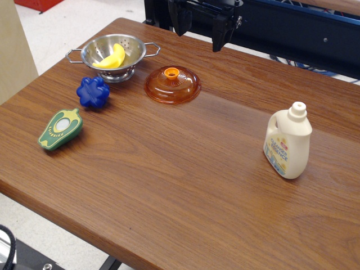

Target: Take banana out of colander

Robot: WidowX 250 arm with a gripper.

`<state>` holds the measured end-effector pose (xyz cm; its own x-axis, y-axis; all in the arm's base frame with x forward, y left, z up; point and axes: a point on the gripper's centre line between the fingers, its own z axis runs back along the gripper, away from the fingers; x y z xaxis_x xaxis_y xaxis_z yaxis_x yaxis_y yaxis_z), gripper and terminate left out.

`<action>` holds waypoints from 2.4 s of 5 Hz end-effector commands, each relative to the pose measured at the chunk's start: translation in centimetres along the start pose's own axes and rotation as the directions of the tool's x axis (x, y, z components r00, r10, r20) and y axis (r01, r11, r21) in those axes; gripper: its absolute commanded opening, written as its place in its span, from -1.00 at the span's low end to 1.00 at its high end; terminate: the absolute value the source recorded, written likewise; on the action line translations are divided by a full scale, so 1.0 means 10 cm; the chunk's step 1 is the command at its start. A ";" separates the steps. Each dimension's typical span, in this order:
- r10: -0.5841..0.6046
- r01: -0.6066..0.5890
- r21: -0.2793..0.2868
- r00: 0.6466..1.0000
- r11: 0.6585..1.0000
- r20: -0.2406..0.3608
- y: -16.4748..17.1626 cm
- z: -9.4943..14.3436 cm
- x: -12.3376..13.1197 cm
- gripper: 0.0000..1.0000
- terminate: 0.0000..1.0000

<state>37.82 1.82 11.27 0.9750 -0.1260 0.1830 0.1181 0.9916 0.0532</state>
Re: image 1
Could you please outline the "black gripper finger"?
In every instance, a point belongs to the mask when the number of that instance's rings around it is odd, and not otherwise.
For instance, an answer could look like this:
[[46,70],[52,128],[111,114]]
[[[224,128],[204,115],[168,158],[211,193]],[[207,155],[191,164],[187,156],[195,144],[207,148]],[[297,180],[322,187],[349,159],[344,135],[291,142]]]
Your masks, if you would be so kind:
[[213,19],[213,52],[219,52],[225,44],[230,42],[234,26],[233,20],[230,17],[217,15]]
[[184,35],[192,27],[192,11],[187,1],[168,1],[168,9],[173,28],[178,36]]

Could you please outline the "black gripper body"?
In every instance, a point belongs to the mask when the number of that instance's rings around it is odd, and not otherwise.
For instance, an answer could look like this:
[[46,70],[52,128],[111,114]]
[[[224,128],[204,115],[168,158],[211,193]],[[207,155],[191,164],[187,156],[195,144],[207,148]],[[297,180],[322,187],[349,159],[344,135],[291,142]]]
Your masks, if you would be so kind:
[[195,13],[211,18],[217,15],[233,18],[243,4],[243,1],[187,1],[186,7],[192,11],[192,18]]

